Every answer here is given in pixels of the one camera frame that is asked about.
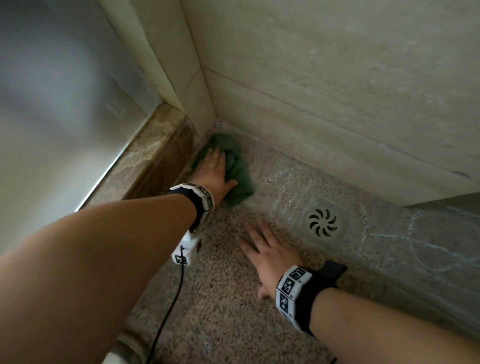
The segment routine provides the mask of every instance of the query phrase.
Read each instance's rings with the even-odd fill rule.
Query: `hand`
[[[301,266],[302,261],[297,252],[288,246],[283,239],[278,239],[263,221],[258,220],[258,227],[264,238],[250,223],[245,224],[245,229],[258,252],[241,237],[237,236],[235,240],[257,269],[262,282],[262,286],[258,290],[258,297],[263,299],[270,296],[275,299],[276,285],[284,273],[291,266]]]
[[[220,152],[220,149],[213,151],[211,148],[205,159],[198,164],[190,182],[205,186],[212,193],[215,205],[238,185],[235,180],[225,182],[225,152]]]

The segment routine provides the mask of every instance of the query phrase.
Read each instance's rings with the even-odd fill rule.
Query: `forearm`
[[[314,301],[310,330],[342,364],[478,363],[475,343],[337,289]]]
[[[101,361],[195,217],[179,194],[119,201],[56,221],[0,258],[0,362]]]

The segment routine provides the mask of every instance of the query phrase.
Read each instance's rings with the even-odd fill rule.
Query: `right arm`
[[[237,242],[260,276],[258,295],[275,299],[283,274],[301,266],[298,254],[259,221],[262,237],[246,229],[257,250]],[[310,331],[342,364],[480,363],[480,345],[416,317],[335,288],[321,291],[312,306]]]

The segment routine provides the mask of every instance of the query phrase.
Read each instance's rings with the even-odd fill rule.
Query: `wristband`
[[[295,329],[313,336],[309,328],[313,302],[324,289],[338,288],[336,281],[346,270],[345,265],[331,260],[319,271],[292,266],[276,288],[278,310]]]
[[[190,199],[197,210],[197,218],[190,226],[190,230],[195,230],[198,225],[205,222],[215,206],[215,200],[212,193],[199,184],[182,183],[173,186],[166,194],[182,194]]]

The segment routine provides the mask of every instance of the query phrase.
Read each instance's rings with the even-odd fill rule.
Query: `green cloth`
[[[244,199],[253,195],[254,190],[248,175],[248,167],[240,156],[240,147],[230,135],[216,133],[213,134],[208,143],[200,150],[195,162],[192,164],[192,170],[197,168],[198,163],[203,160],[209,148],[219,148],[225,152],[225,181],[236,180],[239,184],[233,187],[223,199],[229,206],[238,205]]]

